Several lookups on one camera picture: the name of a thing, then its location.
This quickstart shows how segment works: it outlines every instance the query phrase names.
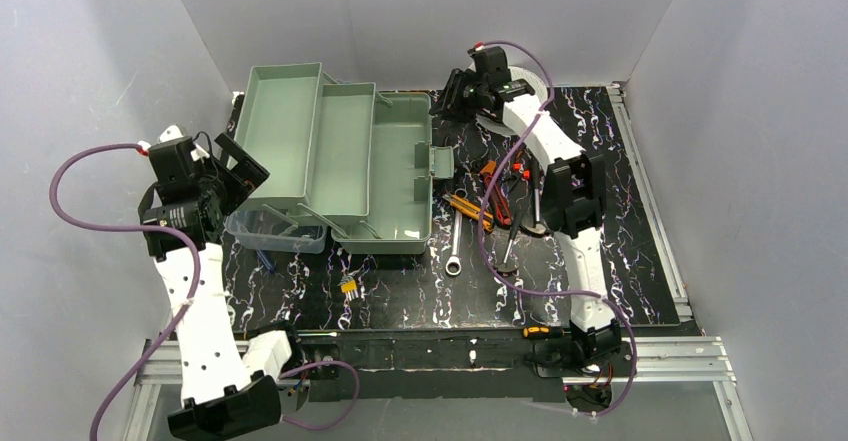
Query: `blue pen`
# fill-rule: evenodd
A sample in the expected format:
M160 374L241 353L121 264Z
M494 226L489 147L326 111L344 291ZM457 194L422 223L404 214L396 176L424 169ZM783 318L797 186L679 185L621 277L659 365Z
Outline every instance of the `blue pen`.
M257 249L256 257L259 258L259 262L265 266L265 269L267 269L269 273L277 272L277 266L274 264L274 261L271 260L271 256L269 256L268 253Z

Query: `table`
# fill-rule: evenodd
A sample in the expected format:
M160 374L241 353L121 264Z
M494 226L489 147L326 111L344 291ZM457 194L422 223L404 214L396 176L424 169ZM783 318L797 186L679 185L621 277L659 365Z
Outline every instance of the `table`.
M626 143L603 87L558 88L548 107L563 131L590 155L602 153L607 168L607 212L603 257L610 297L635 325L675 325L675 310L634 176ZM228 125L232 132L234 115ZM485 270L466 220L460 251L463 270L456 278L444 274L450 250L453 210L441 195L464 188L469 197L482 197L477 173L482 159L499 160L517 138L481 130L474 123L433 120L433 142L456 149L456 175L434 185L433 235L421 256L351 255L328 240L323 253L271 252L276 263L269 273L254 251L224 235L224 276L232 293L233 329L254 329L282 319L298 330L407 330L456 328L512 328L524 325L559 325L568 320L563 298L516 296L496 283ZM529 192L524 182L510 194L512 208L527 209ZM496 228L486 237L486 247L501 253L507 231ZM568 287L562 253L553 238L519 234L515 252L520 260L516 284L545 291ZM360 299L347 302L339 285L352 276L364 287Z

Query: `white wall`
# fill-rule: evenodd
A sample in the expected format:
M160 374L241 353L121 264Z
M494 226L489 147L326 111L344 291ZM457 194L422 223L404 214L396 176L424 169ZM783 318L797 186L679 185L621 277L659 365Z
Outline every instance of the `white wall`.
M754 436L848 430L848 0L673 0L627 85L697 319Z
M0 0L0 439L88 439L106 392L157 334L166 297L138 235L62 223L50 178L71 154L220 130L230 95L180 0ZM75 216L137 223L153 181L131 152L74 168ZM100 439L123 434L130 391Z
M626 79L670 0L183 0L230 88L322 61L381 89L441 88L477 41L524 43L558 84ZM523 64L517 54L511 57Z

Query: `wrench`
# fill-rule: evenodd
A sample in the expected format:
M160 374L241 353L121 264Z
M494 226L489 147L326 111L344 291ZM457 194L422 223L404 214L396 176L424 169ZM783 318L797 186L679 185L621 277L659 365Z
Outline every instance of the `wrench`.
M459 262L459 239L462 233L462 213L458 209L453 212L453 242L451 243L451 255L445 263L445 273L448 276L459 276L462 264Z

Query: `plastic container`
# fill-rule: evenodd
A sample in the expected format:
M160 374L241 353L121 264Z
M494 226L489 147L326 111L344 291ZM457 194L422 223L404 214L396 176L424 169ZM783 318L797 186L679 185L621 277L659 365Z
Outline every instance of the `plastic container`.
M381 94L390 103L374 107L370 213L344 232L333 229L333 239L352 254L421 254L432 230L433 179L453 176L453 151L431 146L428 95Z
M242 246L264 251L318 254L327 240L325 226L292 225L266 211L236 211L224 223Z
M325 84L321 63L250 71L235 141L270 173L240 209L309 204Z
M368 217L376 91L374 83L324 86L308 209L288 213L300 225L348 225Z

